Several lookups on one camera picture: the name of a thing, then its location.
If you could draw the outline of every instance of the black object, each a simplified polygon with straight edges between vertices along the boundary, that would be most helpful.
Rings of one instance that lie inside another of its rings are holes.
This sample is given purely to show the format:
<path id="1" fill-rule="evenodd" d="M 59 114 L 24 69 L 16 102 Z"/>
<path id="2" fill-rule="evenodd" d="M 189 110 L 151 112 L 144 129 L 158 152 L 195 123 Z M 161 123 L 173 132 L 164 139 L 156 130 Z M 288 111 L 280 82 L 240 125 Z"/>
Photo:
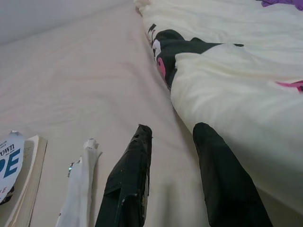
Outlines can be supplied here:
<path id="1" fill-rule="evenodd" d="M 95 227 L 142 227 L 146 217 L 152 131 L 139 125 L 110 173 Z"/>
<path id="2" fill-rule="evenodd" d="M 193 130 L 211 227 L 272 227 L 257 189 L 231 149 L 209 125 Z"/>
<path id="3" fill-rule="evenodd" d="M 5 203 L 7 203 L 8 201 L 10 201 L 11 197 L 13 196 L 15 191 L 14 186 L 10 189 L 10 191 L 8 192 L 8 194 L 5 196 L 5 198 L 1 201 L 0 205 L 3 205 Z"/>

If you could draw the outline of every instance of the duvet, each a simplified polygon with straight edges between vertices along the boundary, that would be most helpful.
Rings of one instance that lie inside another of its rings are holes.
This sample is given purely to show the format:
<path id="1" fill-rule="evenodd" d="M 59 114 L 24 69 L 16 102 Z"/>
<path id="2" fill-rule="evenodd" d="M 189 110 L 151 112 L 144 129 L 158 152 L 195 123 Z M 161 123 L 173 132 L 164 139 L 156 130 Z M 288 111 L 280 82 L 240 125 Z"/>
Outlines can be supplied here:
<path id="1" fill-rule="evenodd" d="M 254 0 L 135 0 L 178 115 L 303 214 L 303 13 Z"/>

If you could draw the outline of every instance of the white bed sheet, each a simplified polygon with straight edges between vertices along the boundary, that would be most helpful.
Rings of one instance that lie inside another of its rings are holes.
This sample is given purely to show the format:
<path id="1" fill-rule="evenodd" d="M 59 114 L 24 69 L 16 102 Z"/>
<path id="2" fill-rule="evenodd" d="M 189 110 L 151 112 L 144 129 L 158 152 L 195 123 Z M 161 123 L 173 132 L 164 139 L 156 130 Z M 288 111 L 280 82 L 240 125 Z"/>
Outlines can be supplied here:
<path id="1" fill-rule="evenodd" d="M 172 108 L 131 2 L 0 46 L 0 134 L 14 129 L 49 140 L 31 227 L 55 226 L 68 167 L 90 137 L 103 151 L 93 182 L 94 226 L 107 177 L 139 123 L 153 130 L 144 226 L 208 226 L 191 134 Z M 300 221 L 261 196 L 269 215 L 282 217 L 275 226 Z"/>

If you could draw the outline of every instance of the pink cheek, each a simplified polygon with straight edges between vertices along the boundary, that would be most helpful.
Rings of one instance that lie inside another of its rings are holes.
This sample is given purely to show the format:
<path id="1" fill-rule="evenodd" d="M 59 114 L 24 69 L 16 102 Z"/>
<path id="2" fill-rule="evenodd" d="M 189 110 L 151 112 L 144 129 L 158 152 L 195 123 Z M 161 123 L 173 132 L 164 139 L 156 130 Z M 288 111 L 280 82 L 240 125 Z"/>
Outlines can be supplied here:
<path id="1" fill-rule="evenodd" d="M 159 69 L 162 72 L 163 77 L 165 78 L 165 76 L 166 76 L 166 70 L 165 70 L 165 66 L 164 66 L 162 58 L 158 58 L 158 66 L 159 66 Z"/>

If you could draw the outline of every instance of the purple fabric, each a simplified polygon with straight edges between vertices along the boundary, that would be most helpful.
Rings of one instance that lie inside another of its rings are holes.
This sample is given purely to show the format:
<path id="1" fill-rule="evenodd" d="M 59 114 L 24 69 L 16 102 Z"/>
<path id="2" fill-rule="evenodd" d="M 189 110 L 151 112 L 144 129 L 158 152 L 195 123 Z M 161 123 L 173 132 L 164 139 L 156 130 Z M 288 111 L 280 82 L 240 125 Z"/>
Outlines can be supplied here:
<path id="1" fill-rule="evenodd" d="M 270 6 L 276 3 L 295 5 L 300 11 L 303 11 L 303 0 L 262 0 L 262 6 Z"/>

